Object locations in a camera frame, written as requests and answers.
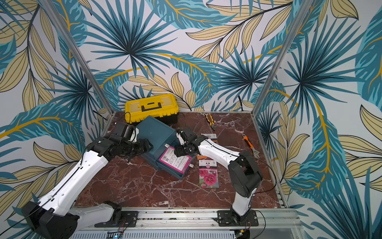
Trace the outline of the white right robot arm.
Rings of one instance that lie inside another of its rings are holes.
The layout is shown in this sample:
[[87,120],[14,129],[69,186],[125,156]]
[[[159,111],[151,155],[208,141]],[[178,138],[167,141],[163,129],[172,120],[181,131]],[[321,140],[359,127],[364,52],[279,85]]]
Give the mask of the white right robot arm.
[[236,191],[231,211],[235,216],[244,218],[249,213],[252,198],[263,181],[263,175],[255,158],[246,152],[229,150],[203,135],[183,139],[177,134],[177,138],[179,144],[175,146],[176,156],[199,154],[215,160],[228,169],[231,184]]

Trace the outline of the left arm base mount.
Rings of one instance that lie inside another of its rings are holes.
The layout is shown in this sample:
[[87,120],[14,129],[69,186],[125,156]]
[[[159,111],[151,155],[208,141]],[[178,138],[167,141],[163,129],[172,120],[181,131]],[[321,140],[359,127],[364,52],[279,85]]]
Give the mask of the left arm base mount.
[[113,213],[111,219],[104,223],[95,224],[95,228],[135,228],[138,211],[119,211]]

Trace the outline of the orange adjustable wrench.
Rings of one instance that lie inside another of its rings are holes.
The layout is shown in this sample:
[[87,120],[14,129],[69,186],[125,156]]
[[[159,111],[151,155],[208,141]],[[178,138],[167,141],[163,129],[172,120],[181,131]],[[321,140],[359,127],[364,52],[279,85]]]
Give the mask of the orange adjustable wrench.
[[254,147],[254,145],[251,143],[251,141],[249,140],[248,136],[243,134],[243,139],[244,141],[248,144],[248,146],[251,148],[252,152],[253,152],[253,155],[255,158],[259,159],[259,151],[257,151]]

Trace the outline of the yellow and black toolbox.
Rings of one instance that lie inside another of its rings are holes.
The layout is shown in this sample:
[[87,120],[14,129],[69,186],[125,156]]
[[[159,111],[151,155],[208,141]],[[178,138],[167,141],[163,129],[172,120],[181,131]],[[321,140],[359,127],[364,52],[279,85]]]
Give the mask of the yellow and black toolbox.
[[139,123],[148,116],[164,118],[177,115],[179,106],[173,94],[164,94],[139,100],[128,101],[125,104],[125,120],[127,123]]

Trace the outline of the aluminium corner post right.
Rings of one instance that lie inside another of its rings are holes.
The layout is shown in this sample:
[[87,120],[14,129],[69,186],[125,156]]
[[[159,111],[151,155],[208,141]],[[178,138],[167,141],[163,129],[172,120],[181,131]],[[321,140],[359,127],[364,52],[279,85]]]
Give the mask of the aluminium corner post right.
[[283,60],[283,58],[286,56],[294,38],[296,37],[299,27],[302,25],[304,18],[306,14],[308,13],[309,7],[311,6],[312,1],[302,1],[300,8],[298,12],[296,13],[296,17],[294,18],[293,22],[291,23],[291,29],[290,32],[286,35],[286,38],[283,42],[283,45],[280,48],[280,51],[275,58],[274,64],[272,65],[272,68],[267,76],[267,79],[265,83],[263,84],[262,90],[257,98],[256,104],[251,112],[251,116],[255,118],[257,114],[260,111],[261,105],[264,101],[264,99],[267,96],[267,92],[269,91],[272,81],[274,80],[274,77],[276,76],[277,70],[280,67],[280,64]]

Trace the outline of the orange seed bag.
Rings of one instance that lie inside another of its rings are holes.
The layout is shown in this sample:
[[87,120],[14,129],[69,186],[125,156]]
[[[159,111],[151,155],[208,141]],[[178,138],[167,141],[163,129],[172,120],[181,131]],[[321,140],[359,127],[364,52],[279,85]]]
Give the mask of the orange seed bag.
[[203,155],[197,155],[197,159],[198,160],[207,160],[208,159],[208,157],[207,156],[203,156]]

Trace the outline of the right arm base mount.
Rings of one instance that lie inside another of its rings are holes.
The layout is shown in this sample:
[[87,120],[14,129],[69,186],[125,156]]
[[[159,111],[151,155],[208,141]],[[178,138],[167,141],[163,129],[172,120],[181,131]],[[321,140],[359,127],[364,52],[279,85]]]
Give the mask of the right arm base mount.
[[244,216],[238,215],[233,209],[217,211],[215,219],[220,227],[259,226],[255,210],[250,209]]

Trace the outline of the aluminium corner post left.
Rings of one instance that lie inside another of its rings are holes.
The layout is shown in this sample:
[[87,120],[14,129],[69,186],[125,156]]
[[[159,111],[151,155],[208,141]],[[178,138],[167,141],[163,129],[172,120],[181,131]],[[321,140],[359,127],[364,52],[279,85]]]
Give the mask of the aluminium corner post left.
[[98,94],[102,105],[106,108],[109,114],[113,115],[113,108],[111,107],[109,101],[102,92],[95,76],[93,75],[90,67],[88,66],[84,56],[81,54],[81,51],[78,48],[76,42],[74,41],[70,31],[64,26],[64,20],[59,16],[59,12],[54,7],[52,1],[41,0],[40,5],[44,8],[47,15],[50,17],[52,23],[55,25],[63,40],[67,44],[68,49],[72,52],[73,57],[77,61],[77,64],[81,67],[83,73],[92,85],[94,91]]

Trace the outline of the yellow handled pliers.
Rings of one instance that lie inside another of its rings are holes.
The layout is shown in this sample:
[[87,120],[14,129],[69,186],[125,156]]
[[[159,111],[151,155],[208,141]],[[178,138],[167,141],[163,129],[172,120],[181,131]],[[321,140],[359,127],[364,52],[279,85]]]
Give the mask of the yellow handled pliers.
[[210,128],[213,131],[215,131],[216,127],[215,127],[215,123],[214,123],[214,120],[213,120],[211,113],[205,113],[205,118],[206,118],[208,124],[210,125]]

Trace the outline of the aluminium corner post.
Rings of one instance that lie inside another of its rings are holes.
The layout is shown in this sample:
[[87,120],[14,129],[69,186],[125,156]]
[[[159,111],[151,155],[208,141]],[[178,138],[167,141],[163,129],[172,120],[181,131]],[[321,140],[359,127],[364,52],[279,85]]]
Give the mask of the aluminium corner post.
[[264,99],[267,96],[267,92],[269,91],[272,81],[274,80],[274,77],[276,76],[277,70],[280,67],[280,64],[283,60],[283,58],[286,56],[294,38],[296,37],[299,27],[302,25],[304,18],[306,14],[308,13],[309,7],[311,6],[312,1],[302,1],[300,8],[298,12],[296,13],[296,17],[294,18],[293,22],[291,23],[291,29],[290,32],[286,35],[286,38],[283,42],[283,45],[280,48],[280,51],[275,58],[274,64],[272,65],[272,68],[267,76],[267,79],[265,83],[263,84],[262,90],[257,98],[256,104],[251,112],[251,116],[255,118],[257,114],[260,111],[261,105],[264,101]]
[[95,76],[93,75],[90,67],[88,66],[84,56],[81,54],[81,51],[78,48],[76,42],[74,41],[70,31],[64,26],[64,20],[59,16],[59,12],[54,7],[52,1],[41,0],[40,5],[44,8],[47,15],[50,17],[52,23],[55,25],[63,40],[67,44],[68,49],[72,52],[73,57],[77,61],[77,64],[81,67],[83,73],[92,85],[94,91],[98,94],[102,105],[106,108],[109,114],[113,115],[113,108],[111,107],[109,101],[102,92]]

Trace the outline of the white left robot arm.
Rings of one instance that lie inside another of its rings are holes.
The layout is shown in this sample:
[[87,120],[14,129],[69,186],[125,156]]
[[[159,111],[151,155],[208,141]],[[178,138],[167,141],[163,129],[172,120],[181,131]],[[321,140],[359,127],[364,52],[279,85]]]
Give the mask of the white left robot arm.
[[68,239],[86,227],[122,221],[121,207],[107,201],[85,209],[72,209],[75,199],[116,156],[129,159],[152,149],[147,139],[129,141],[123,137],[99,137],[90,143],[80,162],[38,202],[26,203],[21,212],[29,228],[45,239]]

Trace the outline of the teal drawer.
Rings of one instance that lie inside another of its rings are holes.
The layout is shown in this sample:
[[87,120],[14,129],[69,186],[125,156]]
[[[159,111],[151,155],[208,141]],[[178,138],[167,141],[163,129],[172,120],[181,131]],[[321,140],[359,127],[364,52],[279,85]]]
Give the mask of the teal drawer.
[[166,150],[162,153],[162,155],[156,160],[158,166],[176,177],[179,180],[182,180],[190,165],[196,159],[196,155],[186,155],[177,157],[175,155],[175,148],[166,144]]

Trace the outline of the teal drawer cabinet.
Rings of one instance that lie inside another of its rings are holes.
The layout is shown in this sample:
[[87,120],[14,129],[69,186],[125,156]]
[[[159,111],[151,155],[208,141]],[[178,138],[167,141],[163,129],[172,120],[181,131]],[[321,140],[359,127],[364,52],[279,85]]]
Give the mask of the teal drawer cabinet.
[[156,170],[161,171],[159,159],[167,149],[165,145],[172,144],[176,139],[176,130],[152,116],[141,121],[137,125],[137,129],[139,130],[137,138],[148,139],[153,146],[149,152],[138,157],[143,158]]

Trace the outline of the white pink seed bag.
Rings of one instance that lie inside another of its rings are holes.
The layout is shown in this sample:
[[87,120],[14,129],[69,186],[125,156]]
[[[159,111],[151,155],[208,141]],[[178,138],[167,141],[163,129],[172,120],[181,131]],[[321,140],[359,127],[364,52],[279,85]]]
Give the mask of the white pink seed bag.
[[199,161],[199,183],[202,188],[219,188],[217,163],[214,160]]

